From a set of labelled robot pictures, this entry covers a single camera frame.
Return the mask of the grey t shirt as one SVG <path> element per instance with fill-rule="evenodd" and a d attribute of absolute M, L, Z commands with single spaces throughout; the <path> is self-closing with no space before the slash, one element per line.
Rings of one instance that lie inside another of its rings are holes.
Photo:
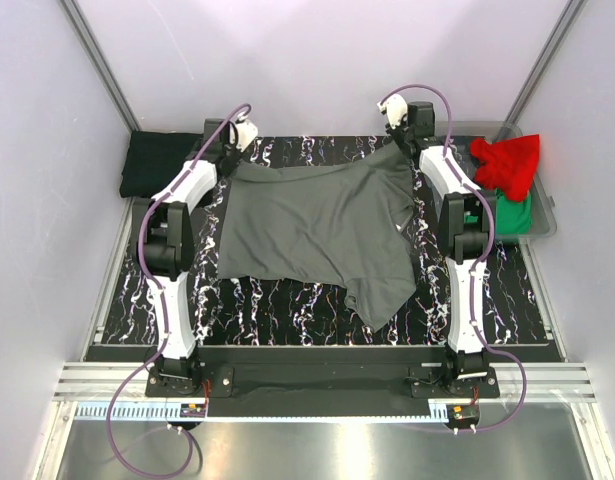
<path fill-rule="evenodd" d="M 342 287 L 346 307 L 379 330 L 416 291 L 401 231 L 413 213 L 412 171 L 395 144 L 333 166 L 243 163 L 231 179 L 218 276 Z"/>

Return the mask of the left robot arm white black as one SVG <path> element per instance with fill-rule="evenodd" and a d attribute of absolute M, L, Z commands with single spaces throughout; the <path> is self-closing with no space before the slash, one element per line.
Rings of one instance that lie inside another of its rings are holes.
<path fill-rule="evenodd" d="M 192 333 L 187 286 L 195 256 L 191 214 L 218 181 L 230 176 L 258 136 L 246 113 L 205 121 L 203 139 L 159 192 L 133 205 L 135 261 L 154 300 L 156 352 L 145 361 L 149 397 L 194 396 L 209 391 Z"/>

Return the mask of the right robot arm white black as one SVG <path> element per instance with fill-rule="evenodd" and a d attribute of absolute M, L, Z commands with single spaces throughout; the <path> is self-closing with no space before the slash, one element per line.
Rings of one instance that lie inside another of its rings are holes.
<path fill-rule="evenodd" d="M 441 366 L 412 393 L 476 401 L 496 398 L 499 388 L 484 346 L 483 283 L 493 246 L 496 195 L 478 187 L 455 160 L 448 141 L 435 132 L 434 107 L 393 94 L 379 106 L 387 132 L 438 193 L 438 248 L 450 282 L 449 334 Z"/>

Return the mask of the folded black t shirt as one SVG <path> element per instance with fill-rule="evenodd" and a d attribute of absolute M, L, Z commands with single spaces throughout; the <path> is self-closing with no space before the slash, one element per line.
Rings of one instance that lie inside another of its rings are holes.
<path fill-rule="evenodd" d="M 133 131 L 121 173 L 121 198 L 151 197 L 163 190 L 199 150 L 197 133 Z"/>

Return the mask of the red t shirt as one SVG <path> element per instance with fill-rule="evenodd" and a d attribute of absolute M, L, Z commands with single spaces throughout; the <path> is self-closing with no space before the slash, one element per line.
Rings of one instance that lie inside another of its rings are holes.
<path fill-rule="evenodd" d="M 474 181 L 488 190 L 500 189 L 508 199 L 522 201 L 536 174 L 540 136 L 538 134 L 488 143 L 476 138 L 470 145 L 478 161 Z"/>

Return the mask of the green t shirt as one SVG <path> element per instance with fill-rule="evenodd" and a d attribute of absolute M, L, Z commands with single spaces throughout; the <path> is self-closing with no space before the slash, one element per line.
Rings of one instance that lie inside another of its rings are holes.
<path fill-rule="evenodd" d="M 528 192 L 520 201 L 507 198 L 500 189 L 496 193 L 495 232 L 498 237 L 525 234 L 532 226 L 532 196 Z"/>

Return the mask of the black marble pattern mat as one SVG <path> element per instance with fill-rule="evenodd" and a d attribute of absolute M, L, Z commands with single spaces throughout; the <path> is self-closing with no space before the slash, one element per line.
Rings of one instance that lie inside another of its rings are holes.
<path fill-rule="evenodd" d="M 265 137 L 244 161 L 272 168 L 336 165 L 356 161 L 389 142 L 387 137 Z M 339 346 L 437 345 L 449 332 L 449 279 L 435 238 L 435 205 L 425 179 L 413 170 L 416 212 L 403 232 L 413 240 L 417 274 L 415 295 L 388 324 L 373 331 L 346 308 L 345 290 L 325 284 L 251 278 L 219 280 L 218 248 L 229 183 L 220 182 L 212 201 L 194 211 L 193 266 L 188 299 L 192 331 L 202 345 Z M 153 345 L 157 326 L 152 295 L 131 245 L 99 334 L 106 345 Z M 493 344 L 548 341 L 519 244 L 497 243 L 484 276 L 484 328 Z"/>

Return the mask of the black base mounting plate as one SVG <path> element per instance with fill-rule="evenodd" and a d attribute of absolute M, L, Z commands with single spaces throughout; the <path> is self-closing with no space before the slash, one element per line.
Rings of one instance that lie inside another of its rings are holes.
<path fill-rule="evenodd" d="M 207 364 L 191 381 L 151 373 L 146 395 L 206 399 L 212 418 L 315 419 L 422 416 L 430 402 L 493 400 L 500 388 L 492 373 L 480 382 L 444 386 L 434 367 L 250 363 Z"/>

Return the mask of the left aluminium corner post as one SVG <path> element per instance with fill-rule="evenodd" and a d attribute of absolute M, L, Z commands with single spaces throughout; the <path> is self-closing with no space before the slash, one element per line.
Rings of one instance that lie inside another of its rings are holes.
<path fill-rule="evenodd" d="M 133 113 L 120 84 L 105 58 L 104 52 L 97 41 L 94 32 L 89 25 L 79 3 L 75 0 L 59 0 L 68 22 L 78 37 L 86 56 L 93 65 L 103 87 L 107 91 L 113 105 L 118 111 L 124 124 L 130 131 L 141 129 L 139 122 Z"/>

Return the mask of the aluminium corner post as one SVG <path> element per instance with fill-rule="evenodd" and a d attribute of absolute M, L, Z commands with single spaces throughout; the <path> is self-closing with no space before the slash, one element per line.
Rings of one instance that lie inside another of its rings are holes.
<path fill-rule="evenodd" d="M 89 25 L 79 3 L 75 0 L 59 0 L 68 22 L 78 37 L 86 56 L 93 65 L 103 87 L 107 91 L 113 105 L 118 111 L 124 124 L 130 131 L 141 129 L 139 122 L 133 113 L 120 84 L 105 58 L 104 52 L 97 41 L 94 32 Z"/>
<path fill-rule="evenodd" d="M 531 67 L 523 85 L 512 103 L 503 123 L 516 125 L 536 93 L 551 64 L 564 44 L 568 34 L 573 29 L 579 16 L 588 4 L 587 0 L 568 0 L 565 3 L 556 23 L 548 35 L 540 53 Z M 507 138 L 507 127 L 501 128 L 495 140 Z"/>

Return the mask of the right aluminium corner post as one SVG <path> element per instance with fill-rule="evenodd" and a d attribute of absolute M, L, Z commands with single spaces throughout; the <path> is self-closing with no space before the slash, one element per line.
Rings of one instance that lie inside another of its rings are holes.
<path fill-rule="evenodd" d="M 503 123 L 516 125 L 536 93 L 551 64 L 564 44 L 568 34 L 573 29 L 579 16 L 588 4 L 587 0 L 568 0 L 565 3 L 556 23 L 548 35 L 540 53 L 531 67 L 523 85 L 512 103 Z M 495 140 L 507 138 L 507 127 L 501 128 Z"/>

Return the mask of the aluminium frame rail front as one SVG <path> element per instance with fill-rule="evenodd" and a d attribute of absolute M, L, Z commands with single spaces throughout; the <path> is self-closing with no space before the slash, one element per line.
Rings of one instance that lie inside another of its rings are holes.
<path fill-rule="evenodd" d="M 68 362 L 60 374 L 54 397 L 61 400 L 106 400 L 137 367 L 136 363 Z M 493 365 L 504 401 L 521 393 L 518 367 L 509 363 Z M 526 363 L 525 400 L 530 403 L 591 403 L 596 400 L 591 381 L 580 363 Z"/>

